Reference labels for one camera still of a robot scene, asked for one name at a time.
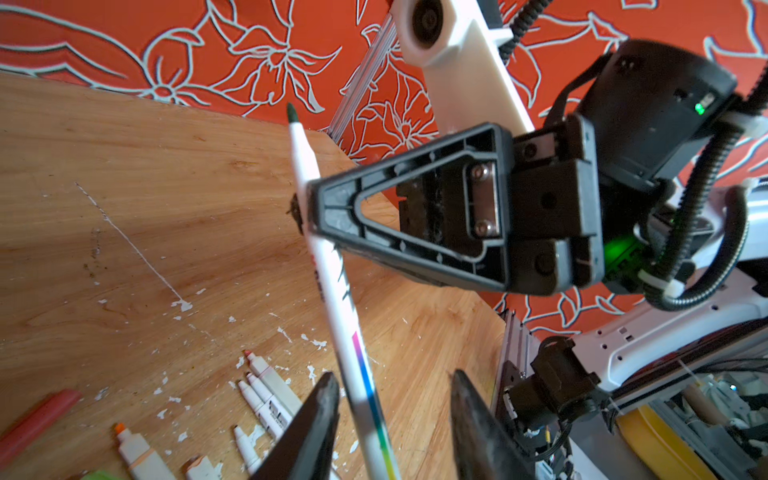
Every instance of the wooden table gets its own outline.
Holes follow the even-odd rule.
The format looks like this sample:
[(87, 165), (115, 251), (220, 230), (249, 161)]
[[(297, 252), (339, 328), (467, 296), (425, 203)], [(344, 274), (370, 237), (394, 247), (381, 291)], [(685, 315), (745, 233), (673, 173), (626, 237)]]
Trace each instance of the wooden table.
[[(323, 174), (352, 166), (325, 134), (310, 143)], [(178, 478), (200, 454), (246, 478), (232, 436), (256, 424), (232, 387), (241, 350), (302, 398), (312, 368), (338, 371), (332, 346), (313, 343), (330, 337), (286, 215), (287, 146), (282, 125), (0, 75), (0, 429), (51, 392), (84, 396), (7, 478), (128, 478), (116, 422)], [(449, 374), (466, 370), (487, 399), (502, 322), (474, 293), (346, 261), (402, 476), (454, 477)], [(343, 478), (366, 477), (355, 439), (344, 402)]]

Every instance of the orange wallpaper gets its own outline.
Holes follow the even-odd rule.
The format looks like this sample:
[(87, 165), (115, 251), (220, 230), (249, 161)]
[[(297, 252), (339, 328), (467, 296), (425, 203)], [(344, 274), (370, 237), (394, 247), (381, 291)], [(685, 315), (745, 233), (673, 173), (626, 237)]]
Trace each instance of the orange wallpaper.
[[(501, 3), (506, 21), (522, 3)], [(4, 0), (0, 70), (280, 123), (291, 101), (303, 108), (306, 126), (321, 130), (388, 9), (383, 0)], [(735, 73), (747, 93), (768, 59), (768, 3), (554, 2), (509, 65), (535, 124), (563, 85), (629, 37), (706, 55)], [(571, 105), (583, 93), (574, 92)], [(395, 42), (339, 143), (364, 164), (436, 135), (423, 78), (403, 62)], [(720, 182), (761, 174), (768, 174), (768, 135), (742, 140)], [(597, 328), (640, 301), (612, 296), (603, 286), (549, 298), (482, 295), (499, 312), (517, 310), (541, 335)]]

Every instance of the dark green marker tip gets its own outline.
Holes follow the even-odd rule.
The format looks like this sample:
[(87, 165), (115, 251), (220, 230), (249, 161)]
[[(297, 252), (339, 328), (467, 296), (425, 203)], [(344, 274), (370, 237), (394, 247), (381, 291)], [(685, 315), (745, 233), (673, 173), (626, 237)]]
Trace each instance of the dark green marker tip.
[(293, 107), (293, 104), (289, 103), (286, 110), (288, 110), (288, 123), (299, 123), (299, 115), (296, 114), (296, 109)]

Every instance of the rainbow stripe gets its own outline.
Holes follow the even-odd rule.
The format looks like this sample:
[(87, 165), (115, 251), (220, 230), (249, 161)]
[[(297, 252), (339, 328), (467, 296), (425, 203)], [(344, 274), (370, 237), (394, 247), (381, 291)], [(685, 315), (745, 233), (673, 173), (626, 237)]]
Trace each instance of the rainbow stripe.
[(352, 342), (355, 344), (355, 352), (357, 353), (357, 362), (360, 364), (360, 373), (362, 373), (362, 381), (366, 384), (366, 393), (368, 394), (368, 405), (371, 408), (371, 415), (373, 416), (373, 424), (376, 426), (376, 433), (379, 435), (379, 447), (384, 457), (384, 465), (386, 465), (387, 474), (389, 474), (390, 480), (396, 480), (395, 467), (392, 465), (392, 453), (389, 451), (389, 439), (386, 434), (386, 427), (384, 426), (384, 418), (379, 406), (379, 397), (376, 395), (376, 391), (373, 389), (371, 381), (371, 373), (366, 368), (366, 359), (362, 354), (362, 348), (360, 347), (360, 340), (357, 338), (357, 332), (352, 335)]

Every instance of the yellow container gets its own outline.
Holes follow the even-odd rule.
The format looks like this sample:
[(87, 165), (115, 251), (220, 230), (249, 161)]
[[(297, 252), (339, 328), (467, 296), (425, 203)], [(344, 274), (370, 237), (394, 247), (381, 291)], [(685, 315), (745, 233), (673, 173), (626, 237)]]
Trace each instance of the yellow container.
[(616, 420), (621, 436), (660, 480), (717, 480), (675, 431), (650, 406)]

